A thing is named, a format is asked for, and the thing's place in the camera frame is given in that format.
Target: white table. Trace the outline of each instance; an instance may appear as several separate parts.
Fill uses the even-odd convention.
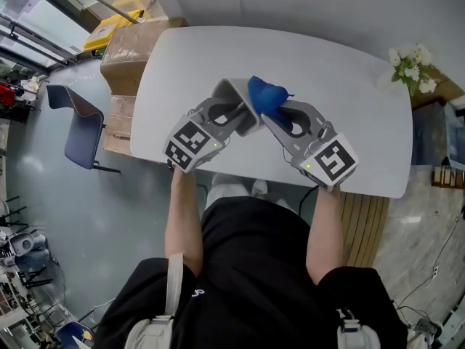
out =
[[[406,87],[381,91],[376,81],[390,64],[329,41],[261,28],[172,28],[158,39],[137,93],[131,152],[166,162],[163,144],[183,113],[211,96],[222,78],[256,75],[312,103],[360,159],[342,190],[399,198],[411,164],[412,118]],[[212,161],[214,172],[295,185],[315,184],[283,159],[266,128],[236,134]]]

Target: white sneaker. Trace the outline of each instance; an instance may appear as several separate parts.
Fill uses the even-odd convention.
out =
[[[268,184],[265,180],[255,180],[252,186],[252,196],[268,194]]]

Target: red object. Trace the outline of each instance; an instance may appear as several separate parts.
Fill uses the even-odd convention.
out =
[[[7,106],[13,106],[15,104],[15,91],[0,85],[0,102]]]

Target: yellow box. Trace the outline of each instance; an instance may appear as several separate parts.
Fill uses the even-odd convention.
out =
[[[128,15],[137,19],[143,12],[143,9],[138,9],[128,12]],[[114,15],[103,20],[84,43],[84,51],[90,52],[91,50],[106,47],[117,28],[129,25],[132,25],[132,22],[129,22],[125,17],[120,15]]]

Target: black t-shirt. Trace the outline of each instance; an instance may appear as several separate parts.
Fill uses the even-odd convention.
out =
[[[184,266],[172,348],[337,348],[337,308],[374,329],[382,348],[405,348],[374,269],[338,268],[315,286],[305,268],[308,224],[256,198],[217,200],[204,214],[203,269]],[[167,259],[142,261],[104,315],[95,348],[124,347],[131,328],[162,315]]]

